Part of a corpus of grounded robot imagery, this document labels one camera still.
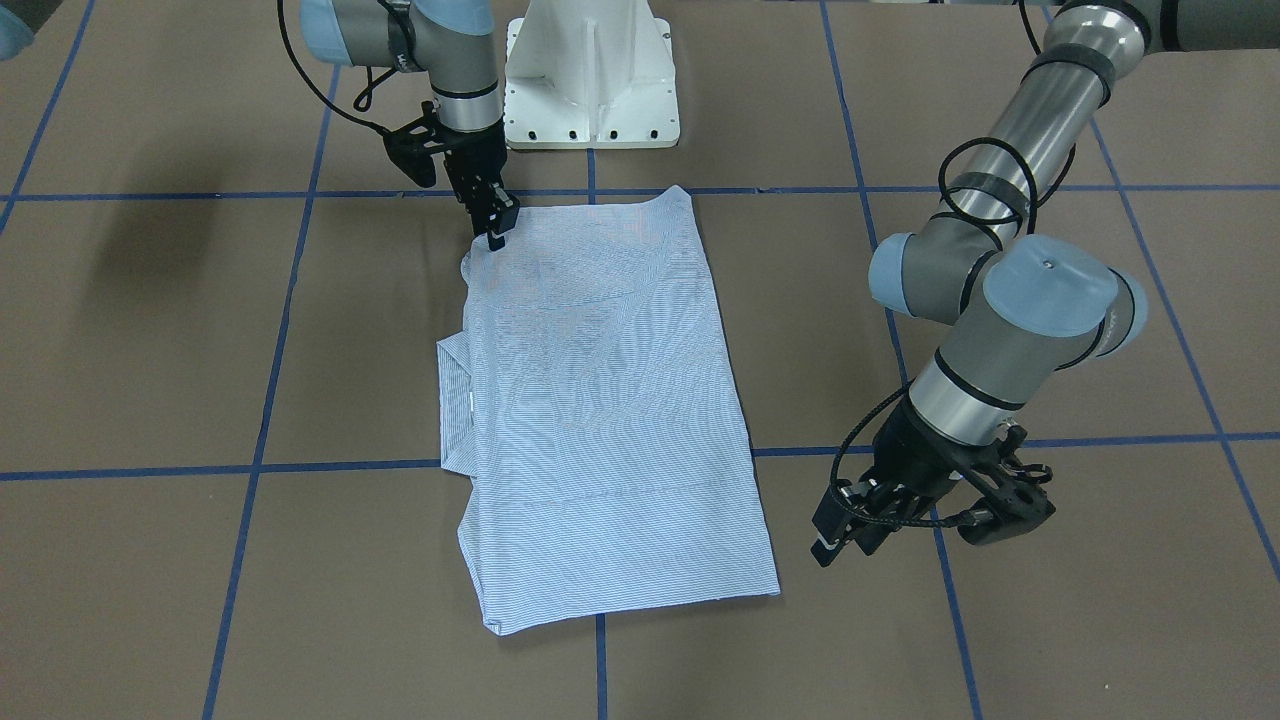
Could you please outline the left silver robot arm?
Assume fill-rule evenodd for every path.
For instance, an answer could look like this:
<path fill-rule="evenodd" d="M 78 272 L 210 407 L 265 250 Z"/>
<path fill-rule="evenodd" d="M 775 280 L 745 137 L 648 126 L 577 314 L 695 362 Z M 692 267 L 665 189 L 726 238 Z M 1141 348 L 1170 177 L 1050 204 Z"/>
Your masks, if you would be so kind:
<path fill-rule="evenodd" d="M 948 328 L 916 377 L 879 404 L 887 420 L 855 480 L 833 460 L 812 556 L 874 553 L 902 528 L 957 530 L 974 546 L 1024 536 L 1055 506 L 1052 470 L 1018 457 L 1018 414 L 1056 372 L 1106 357 L 1143 329 L 1133 278 L 1038 231 L 1087 123 L 1117 82 L 1160 53 L 1277 46 L 1275 1 L 1066 1 L 988 135 L 940 165 L 940 205 L 873 252 L 872 297 Z"/>

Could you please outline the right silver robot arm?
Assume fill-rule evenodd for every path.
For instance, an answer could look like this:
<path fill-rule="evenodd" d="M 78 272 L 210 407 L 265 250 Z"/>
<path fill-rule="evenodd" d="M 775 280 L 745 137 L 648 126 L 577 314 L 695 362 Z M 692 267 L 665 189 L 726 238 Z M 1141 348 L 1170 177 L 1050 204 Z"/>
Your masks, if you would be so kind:
<path fill-rule="evenodd" d="M 310 54 L 335 67 L 380 69 L 369 76 L 358 106 L 383 81 L 424 73 L 433 96 L 420 118 L 397 129 L 337 106 L 307 76 L 291 44 L 285 4 L 276 23 L 291 64 L 312 95 L 335 115 L 371 129 L 390 161 L 417 187 L 436 183 L 440 158 L 454 199 L 472 232 L 492 251 L 506 246 L 520 201 L 502 179 L 507 161 L 495 20 L 488 1 L 302 1 L 300 28 Z"/>

